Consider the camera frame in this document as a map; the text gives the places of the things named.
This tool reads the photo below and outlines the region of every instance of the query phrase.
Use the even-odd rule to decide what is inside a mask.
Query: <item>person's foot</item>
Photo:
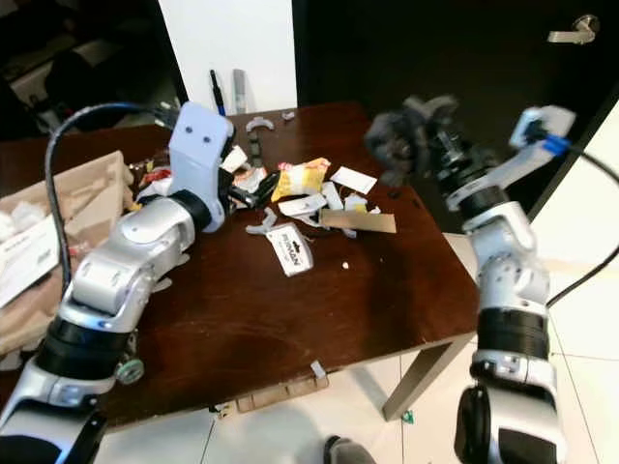
[[[376,464],[367,449],[337,435],[329,437],[323,455],[324,464]]]

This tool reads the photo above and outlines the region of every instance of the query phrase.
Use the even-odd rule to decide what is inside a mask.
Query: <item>yellow snack bag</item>
[[[324,158],[313,159],[301,164],[281,162],[278,186],[273,190],[271,201],[290,195],[312,195],[322,189],[322,181],[331,163]]]

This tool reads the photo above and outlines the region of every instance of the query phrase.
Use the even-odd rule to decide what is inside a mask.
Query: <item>white tile floor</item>
[[[466,242],[448,237],[470,273]],[[584,269],[550,264],[553,287]],[[603,273],[551,312],[551,360],[557,368],[561,422],[570,445],[569,463],[619,462],[619,344],[612,303],[619,271]],[[325,391],[253,413],[214,420],[198,411],[109,433],[96,463],[153,464],[321,463],[324,440],[348,436],[366,446],[378,464],[456,463],[453,453],[457,401],[471,384],[475,343],[462,353],[413,405],[415,423],[386,423],[379,408],[415,354],[393,356],[330,376]]]

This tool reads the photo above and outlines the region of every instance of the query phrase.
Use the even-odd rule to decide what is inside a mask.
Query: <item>white wall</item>
[[[619,103],[585,151],[619,172]],[[619,188],[578,159],[533,221],[544,259],[597,264],[619,243]],[[619,268],[619,258],[613,266]]]
[[[248,112],[295,107],[291,0],[159,0],[190,100],[215,108],[209,70],[217,72],[227,114],[234,114],[232,70],[247,74]]]

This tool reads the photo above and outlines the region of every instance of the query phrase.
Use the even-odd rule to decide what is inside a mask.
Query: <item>black marker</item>
[[[215,104],[217,105],[217,111],[221,116],[225,116],[225,108],[223,107],[223,98],[221,97],[220,86],[217,85],[217,79],[215,78],[215,71],[211,70],[211,82],[213,83],[213,97],[215,97]]]

